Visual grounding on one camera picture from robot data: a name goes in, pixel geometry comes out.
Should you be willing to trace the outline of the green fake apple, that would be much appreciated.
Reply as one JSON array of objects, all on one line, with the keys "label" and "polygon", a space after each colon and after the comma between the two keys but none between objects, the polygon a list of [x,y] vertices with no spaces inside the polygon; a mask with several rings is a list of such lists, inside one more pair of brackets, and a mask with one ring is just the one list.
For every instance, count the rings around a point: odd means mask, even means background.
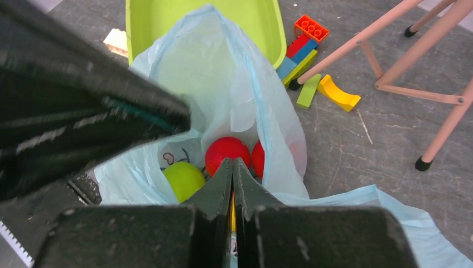
[{"label": "green fake apple", "polygon": [[163,171],[179,203],[184,202],[205,183],[203,173],[188,162],[177,162]]}]

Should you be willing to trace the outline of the lime green plastic tray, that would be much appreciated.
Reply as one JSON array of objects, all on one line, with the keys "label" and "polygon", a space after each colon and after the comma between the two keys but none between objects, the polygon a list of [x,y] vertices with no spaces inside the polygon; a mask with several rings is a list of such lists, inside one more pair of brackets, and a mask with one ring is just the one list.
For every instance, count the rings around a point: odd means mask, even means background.
[{"label": "lime green plastic tray", "polygon": [[274,68],[286,54],[286,36],[278,1],[126,1],[128,62],[183,22],[185,29],[210,37],[241,31],[250,38]]}]

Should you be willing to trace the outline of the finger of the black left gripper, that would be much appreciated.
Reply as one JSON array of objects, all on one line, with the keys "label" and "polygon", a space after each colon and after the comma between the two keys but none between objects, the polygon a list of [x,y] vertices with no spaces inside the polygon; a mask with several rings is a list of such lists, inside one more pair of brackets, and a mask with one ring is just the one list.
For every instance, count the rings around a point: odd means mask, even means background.
[{"label": "finger of the black left gripper", "polygon": [[190,116],[28,1],[1,2],[1,201],[186,132]]}]

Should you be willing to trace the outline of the light blue printed plastic bag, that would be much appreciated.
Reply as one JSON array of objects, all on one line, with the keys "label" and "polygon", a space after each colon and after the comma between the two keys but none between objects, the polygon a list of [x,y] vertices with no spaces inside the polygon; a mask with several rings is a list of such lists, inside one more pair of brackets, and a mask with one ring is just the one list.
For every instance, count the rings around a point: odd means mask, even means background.
[{"label": "light blue printed plastic bag", "polygon": [[[136,56],[130,70],[183,98],[191,109],[191,130],[136,147],[94,170],[102,205],[176,205],[163,174],[179,160],[204,168],[212,142],[236,137],[247,146],[262,140],[267,174],[262,185],[289,206],[374,205],[400,221],[420,267],[471,267],[424,210],[402,204],[375,185],[310,199],[303,183],[305,134],[273,65],[241,31],[204,37],[180,22]],[[172,155],[175,161],[164,159]]]}]

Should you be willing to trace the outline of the yellow fake fruit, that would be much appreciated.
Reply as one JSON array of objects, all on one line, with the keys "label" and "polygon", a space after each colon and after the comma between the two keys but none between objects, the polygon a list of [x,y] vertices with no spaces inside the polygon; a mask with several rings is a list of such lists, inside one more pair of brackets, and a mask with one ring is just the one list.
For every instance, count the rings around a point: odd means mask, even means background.
[{"label": "yellow fake fruit", "polygon": [[231,231],[236,232],[236,212],[235,212],[235,198],[234,194],[231,196],[231,213],[230,213],[230,222],[231,222]]}]

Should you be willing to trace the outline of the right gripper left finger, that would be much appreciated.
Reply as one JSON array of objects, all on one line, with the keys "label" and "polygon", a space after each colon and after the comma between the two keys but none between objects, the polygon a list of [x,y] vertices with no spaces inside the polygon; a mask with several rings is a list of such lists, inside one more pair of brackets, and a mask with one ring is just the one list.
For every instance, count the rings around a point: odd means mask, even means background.
[{"label": "right gripper left finger", "polygon": [[180,205],[71,208],[35,267],[229,267],[233,162]]}]

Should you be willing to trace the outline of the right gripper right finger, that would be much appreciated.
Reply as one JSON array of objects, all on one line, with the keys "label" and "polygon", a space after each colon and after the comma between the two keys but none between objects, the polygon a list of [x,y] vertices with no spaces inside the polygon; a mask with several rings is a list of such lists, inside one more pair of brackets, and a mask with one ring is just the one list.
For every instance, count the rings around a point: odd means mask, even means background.
[{"label": "right gripper right finger", "polygon": [[287,206],[233,161],[239,267],[417,267],[400,223],[374,206]]}]

